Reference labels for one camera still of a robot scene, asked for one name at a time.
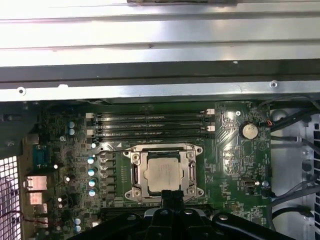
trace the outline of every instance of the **cable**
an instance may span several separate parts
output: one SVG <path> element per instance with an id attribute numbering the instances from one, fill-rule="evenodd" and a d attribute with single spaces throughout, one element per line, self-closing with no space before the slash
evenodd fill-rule
<path id="1" fill-rule="evenodd" d="M 275 211 L 274 213 L 272 213 L 272 219 L 275 219 L 281 214 L 285 214 L 289 212 L 297 212 L 297 213 L 300 213 L 302 216 L 306 216 L 307 218 L 312 218 L 314 216 L 308 207 L 298 205 L 298 206 L 284 207 Z"/>
<path id="2" fill-rule="evenodd" d="M 304 197 L 304 196 L 307 196 L 310 194 L 315 194 L 318 192 L 320 192 L 320 185 L 309 186 L 305 189 L 298 190 L 289 196 L 286 196 L 286 197 L 283 197 L 283 198 L 280 198 L 280 199 L 277 199 L 277 200 L 274 200 L 273 202 L 271 202 L 269 205 L 266 206 L 266 221 L 270 225 L 270 228 L 273 231 L 276 231 L 275 225 L 272 220 L 272 208 L 273 207 L 275 207 L 279 204 L 283 204 L 285 202 L 288 202 L 288 201 L 291 201 L 294 199 L 298 199 L 298 198 L 301 198 L 301 197 Z"/>
<path id="3" fill-rule="evenodd" d="M 303 143 L 304 145 L 307 145 L 309 148 L 311 148 L 313 151 L 315 151 L 317 154 L 320 155 L 320 147 L 314 145 L 312 142 L 301 138 L 299 140 L 296 136 L 271 136 L 271 140 L 275 141 L 288 141 L 288 142 L 296 142 L 296 143 Z"/>
<path id="4" fill-rule="evenodd" d="M 25 218 L 25 215 L 22 211 L 19 211 L 19 210 L 12 210 L 12 211 L 8 211 L 6 213 L 4 213 L 3 215 L 0 216 L 0 219 L 10 215 L 10 214 L 20 214 L 20 218 L 21 218 L 21 221 L 26 221 L 26 222 L 30 222 L 30 223 L 39 223 L 39 224 L 48 224 L 47 222 L 45 221 L 39 221 L 39 220 L 34 220 L 34 219 L 26 219 Z"/>
<path id="5" fill-rule="evenodd" d="M 276 109 L 296 109 L 299 106 L 299 109 L 308 109 L 314 108 L 315 106 L 307 100 L 295 100 L 295 101 L 276 101 L 270 104 L 270 110 Z"/>
<path id="6" fill-rule="evenodd" d="M 314 108 L 307 108 L 307 109 L 303 109 L 301 111 L 298 111 L 290 116 L 287 116 L 285 118 L 282 118 L 278 121 L 275 121 L 273 123 L 273 126 L 271 126 L 270 131 L 274 132 L 280 129 L 284 129 L 292 124 L 295 124 L 303 119 L 305 119 L 306 117 L 310 117 L 314 114 L 318 114 L 320 113 L 320 110 L 318 109 L 314 109 Z"/>
<path id="7" fill-rule="evenodd" d="M 307 96 L 307 95 L 285 95 L 285 96 L 279 96 L 279 97 L 276 97 L 276 98 L 272 98 L 272 99 L 269 99 L 269 100 L 266 100 L 266 101 L 263 101 L 261 102 L 258 106 L 257 106 L 257 109 L 259 110 L 262 106 L 264 105 L 267 105 L 267 104 L 270 104 L 272 102 L 275 102 L 275 101 L 278 101 L 278 100 L 282 100 L 282 99 L 291 99 L 291 98 L 305 98 L 307 100 L 309 100 L 309 102 L 311 102 L 313 104 L 313 106 L 316 108 L 316 111 L 320 111 L 320 104 L 317 103 L 312 97 L 310 96 Z M 272 122 L 271 120 L 269 120 L 267 118 L 266 115 L 262 114 L 263 118 L 265 119 L 266 121 L 266 124 L 271 127 L 271 131 L 274 132 L 276 130 L 279 130 L 279 129 L 282 129 L 282 128 L 285 128 L 287 126 L 290 126 L 291 124 L 294 124 L 298 121 L 300 121 L 301 119 L 293 119 L 293 120 L 290 120 L 292 118 L 292 116 L 290 117 L 286 117 L 286 120 L 284 121 L 287 121 L 287 120 L 290 120 L 288 122 L 286 122 L 285 124 L 283 123 L 283 125 L 279 125 L 277 126 L 280 122 L 278 122 L 278 124 L 276 122 Z"/>
<path id="8" fill-rule="evenodd" d="M 267 104 L 270 104 L 272 102 L 275 102 L 275 101 L 278 101 L 278 100 L 282 100 L 282 99 L 292 99 L 292 98 L 306 98 L 308 99 L 314 106 L 315 108 L 317 108 L 318 110 L 320 110 L 320 104 L 317 103 L 312 97 L 310 96 L 307 96 L 307 95 L 300 95 L 300 94 L 294 94 L 294 95 L 285 95 L 285 96 L 278 96 L 278 97 L 275 97 L 275 98 L 272 98 L 272 99 L 269 99 L 269 100 L 266 100 L 266 101 L 263 101 L 262 103 L 260 103 L 258 105 L 258 109 L 261 108 L 263 105 L 267 105 Z"/>
<path id="9" fill-rule="evenodd" d="M 107 104 L 107 105 L 112 105 L 110 102 L 108 102 L 106 99 L 78 99 L 76 100 L 77 102 L 82 102 L 82 103 L 89 103 L 89 104 L 94 104 L 94 105 L 102 105 L 102 104 Z"/>
<path id="10" fill-rule="evenodd" d="M 318 176 L 315 174 L 311 177 L 310 180 L 307 181 L 302 181 L 300 183 L 298 183 L 296 186 L 294 186 L 293 188 L 291 188 L 289 191 L 287 191 L 286 193 L 280 195 L 280 196 L 276 196 L 274 197 L 274 199 L 282 199 L 285 198 L 287 196 L 289 196 L 290 194 L 294 193 L 295 191 L 299 190 L 300 188 L 307 186 L 308 184 L 312 184 L 317 180 Z"/>

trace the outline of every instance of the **chip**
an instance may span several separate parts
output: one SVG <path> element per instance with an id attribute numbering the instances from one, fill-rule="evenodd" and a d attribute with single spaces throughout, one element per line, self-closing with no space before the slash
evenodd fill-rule
<path id="1" fill-rule="evenodd" d="M 67 156 L 68 158 L 72 157 L 72 155 L 73 155 L 73 152 L 71 150 L 65 153 L 65 156 Z"/>
<path id="2" fill-rule="evenodd" d="M 97 221 L 98 220 L 98 215 L 97 214 L 92 214 L 91 215 L 91 220 L 92 221 Z"/>
<path id="3" fill-rule="evenodd" d="M 251 218 L 251 222 L 261 225 L 261 218 L 258 218 L 258 217 Z"/>
<path id="4" fill-rule="evenodd" d="M 237 210 L 237 207 L 238 207 L 237 204 L 232 204 L 232 205 L 231 205 L 231 210 L 232 210 L 232 211 L 236 211 L 236 210 Z"/>
<path id="5" fill-rule="evenodd" d="M 144 173 L 151 192 L 163 189 L 176 191 L 180 188 L 182 170 L 179 160 L 175 157 L 158 157 L 148 161 L 148 170 Z"/>
<path id="6" fill-rule="evenodd" d="M 84 205 L 87 207 L 87 208 L 90 208 L 91 207 L 91 202 L 90 201 L 86 201 L 84 203 Z"/>

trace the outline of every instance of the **capacitor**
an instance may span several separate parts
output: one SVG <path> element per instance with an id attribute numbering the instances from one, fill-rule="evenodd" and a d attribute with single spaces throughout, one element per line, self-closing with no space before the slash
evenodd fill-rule
<path id="1" fill-rule="evenodd" d="M 75 127 L 75 123 L 73 121 L 68 122 L 68 127 L 73 129 Z"/>
<path id="2" fill-rule="evenodd" d="M 89 196 L 94 197 L 97 194 L 98 190 L 94 187 L 89 191 Z"/>
<path id="3" fill-rule="evenodd" d="M 258 127 L 252 122 L 245 122 L 239 128 L 239 134 L 244 139 L 252 140 L 255 139 L 259 134 Z"/>
<path id="4" fill-rule="evenodd" d="M 81 220 L 79 218 L 76 218 L 73 220 L 75 225 L 80 225 L 81 224 Z"/>
<path id="5" fill-rule="evenodd" d="M 62 162 L 57 162 L 56 164 L 53 165 L 54 169 L 60 169 L 63 168 L 65 165 Z"/>
<path id="6" fill-rule="evenodd" d="M 89 175 L 90 177 L 94 176 L 94 175 L 96 174 L 97 170 L 98 170 L 98 169 L 97 169 L 96 167 L 90 168 L 90 169 L 88 170 L 88 175 Z"/>
<path id="7" fill-rule="evenodd" d="M 77 226 L 74 227 L 74 230 L 75 230 L 77 233 L 79 233 L 79 232 L 81 232 L 81 227 L 80 227 L 79 225 L 77 225 Z"/>
<path id="8" fill-rule="evenodd" d="M 91 178 L 89 181 L 89 186 L 93 188 L 97 182 L 98 182 L 98 179 L 96 179 L 95 177 Z"/>
<path id="9" fill-rule="evenodd" d="M 66 175 L 66 178 L 69 178 L 69 181 L 67 181 L 67 182 L 70 182 L 70 180 L 75 180 L 76 179 L 76 175 L 74 175 L 73 173 L 70 173 L 70 174 Z"/>
<path id="10" fill-rule="evenodd" d="M 63 200 L 67 199 L 67 197 L 68 197 L 67 194 L 63 194 L 60 197 L 58 197 L 57 200 L 58 200 L 59 203 L 61 203 Z"/>
<path id="11" fill-rule="evenodd" d="M 73 136 L 73 135 L 75 135 L 76 131 L 73 128 L 70 128 L 68 133 L 69 133 L 69 135 Z"/>
<path id="12" fill-rule="evenodd" d="M 95 158 L 94 157 L 89 157 L 87 162 L 88 162 L 88 164 L 94 164 Z"/>
<path id="13" fill-rule="evenodd" d="M 65 199 L 65 200 L 62 200 L 59 204 L 58 204 L 58 208 L 62 209 L 64 208 L 66 205 L 68 204 L 68 201 Z"/>

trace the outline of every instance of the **screw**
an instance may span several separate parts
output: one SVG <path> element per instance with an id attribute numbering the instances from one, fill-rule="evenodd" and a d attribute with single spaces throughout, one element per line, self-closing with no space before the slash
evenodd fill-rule
<path id="1" fill-rule="evenodd" d="M 190 188 L 188 189 L 188 193 L 189 193 L 189 194 L 194 194 L 194 193 L 195 193 L 195 190 L 194 190 L 192 187 L 190 187 Z"/>
<path id="2" fill-rule="evenodd" d="M 193 213 L 193 211 L 191 209 L 186 209 L 186 210 L 184 210 L 184 213 L 187 215 L 191 215 Z"/>
<path id="3" fill-rule="evenodd" d="M 140 159 L 140 156 L 139 156 L 139 154 L 134 154 L 134 155 L 132 156 L 132 158 L 133 158 L 134 160 L 139 160 L 139 159 Z"/>
<path id="4" fill-rule="evenodd" d="M 161 214 L 161 215 L 167 215 L 167 214 L 168 214 L 168 211 L 167 211 L 167 210 L 162 210 L 162 211 L 160 212 L 160 214 Z"/>
<path id="5" fill-rule="evenodd" d="M 192 151 L 189 151 L 187 154 L 186 154 L 186 157 L 188 159 L 192 159 L 194 157 L 194 153 Z"/>
<path id="6" fill-rule="evenodd" d="M 28 102 L 27 101 L 24 101 L 23 102 L 23 106 L 22 106 L 23 110 L 28 110 Z"/>
<path id="7" fill-rule="evenodd" d="M 128 216 L 127 220 L 128 221 L 133 221 L 133 220 L 136 220 L 136 216 L 135 215 L 131 215 L 131 216 Z"/>
<path id="8" fill-rule="evenodd" d="M 66 137 L 65 136 L 61 136 L 59 137 L 60 142 L 65 142 L 66 141 Z"/>
<path id="9" fill-rule="evenodd" d="M 228 220 L 228 217 L 226 215 L 220 215 L 219 219 L 222 221 Z"/>
<path id="10" fill-rule="evenodd" d="M 268 187 L 269 186 L 269 182 L 267 180 L 264 180 L 262 182 L 262 186 L 265 187 L 265 188 Z"/>
<path id="11" fill-rule="evenodd" d="M 23 86 L 18 87 L 17 90 L 22 96 L 26 95 L 26 89 Z"/>
<path id="12" fill-rule="evenodd" d="M 270 82 L 270 88 L 276 88 L 278 86 L 278 81 L 277 80 L 273 80 Z"/>

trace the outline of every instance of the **cpu socket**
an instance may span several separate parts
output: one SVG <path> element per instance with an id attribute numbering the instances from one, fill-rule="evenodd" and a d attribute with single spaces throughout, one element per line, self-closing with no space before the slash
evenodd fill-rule
<path id="1" fill-rule="evenodd" d="M 125 193 L 139 203 L 159 203 L 161 191 L 181 190 L 185 202 L 204 191 L 197 187 L 196 156 L 202 147 L 188 143 L 141 144 L 123 154 L 131 160 L 132 188 Z"/>

